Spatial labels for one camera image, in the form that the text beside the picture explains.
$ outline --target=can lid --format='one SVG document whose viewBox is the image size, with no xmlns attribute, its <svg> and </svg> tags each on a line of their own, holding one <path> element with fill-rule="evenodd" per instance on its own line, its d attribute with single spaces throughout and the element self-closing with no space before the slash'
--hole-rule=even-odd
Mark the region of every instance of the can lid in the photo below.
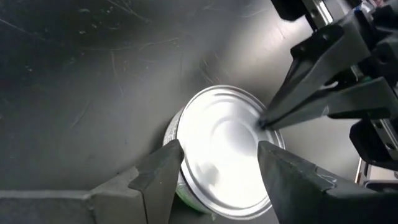
<svg viewBox="0 0 398 224">
<path fill-rule="evenodd" d="M 265 106 L 239 88 L 209 87 L 184 108 L 177 139 L 185 151 L 182 173 L 210 210 L 246 220 L 271 207 L 257 160 L 259 141 L 284 148 L 278 131 L 257 125 Z"/>
</svg>

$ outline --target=silver can lid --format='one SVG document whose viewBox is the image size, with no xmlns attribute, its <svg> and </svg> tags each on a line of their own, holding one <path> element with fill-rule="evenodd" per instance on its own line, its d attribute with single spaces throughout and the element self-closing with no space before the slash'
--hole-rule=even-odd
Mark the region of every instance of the silver can lid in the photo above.
<svg viewBox="0 0 398 224">
<path fill-rule="evenodd" d="M 183 176 L 199 201 L 224 217 L 247 220 L 271 208 L 257 144 L 265 140 L 284 148 L 284 142 L 280 132 L 257 125 L 265 109 L 248 92 L 218 85 L 195 95 L 180 117 Z"/>
</svg>

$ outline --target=black surface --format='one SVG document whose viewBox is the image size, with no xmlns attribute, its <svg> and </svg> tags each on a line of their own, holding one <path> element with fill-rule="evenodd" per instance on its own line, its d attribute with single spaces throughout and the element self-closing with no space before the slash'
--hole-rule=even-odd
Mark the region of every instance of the black surface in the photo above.
<svg viewBox="0 0 398 224">
<path fill-rule="evenodd" d="M 106 182 L 158 149 L 171 117 L 203 88 L 233 84 L 270 99 L 302 39 L 264 1 L 18 0 L 0 11 L 3 190 Z M 196 222 L 186 210 L 173 208 L 170 222 Z M 265 220 L 274 213 L 251 223 Z"/>
<path fill-rule="evenodd" d="M 295 21 L 296 19 L 304 16 L 307 13 L 307 9 L 304 6 L 303 1 L 294 0 L 271 0 L 275 6 L 278 15 L 285 20 Z"/>
</svg>

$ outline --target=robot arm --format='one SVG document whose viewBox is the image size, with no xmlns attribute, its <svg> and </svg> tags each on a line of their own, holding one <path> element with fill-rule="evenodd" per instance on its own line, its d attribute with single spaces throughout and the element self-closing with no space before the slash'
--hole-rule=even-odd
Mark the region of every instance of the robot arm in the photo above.
<svg viewBox="0 0 398 224">
<path fill-rule="evenodd" d="M 398 170 L 397 18 L 398 1 L 355 9 L 293 47 L 294 61 L 260 125 L 358 118 L 350 138 L 359 155 Z M 258 159 L 281 223 L 398 222 L 397 182 L 362 187 L 269 142 L 259 143 Z"/>
</svg>

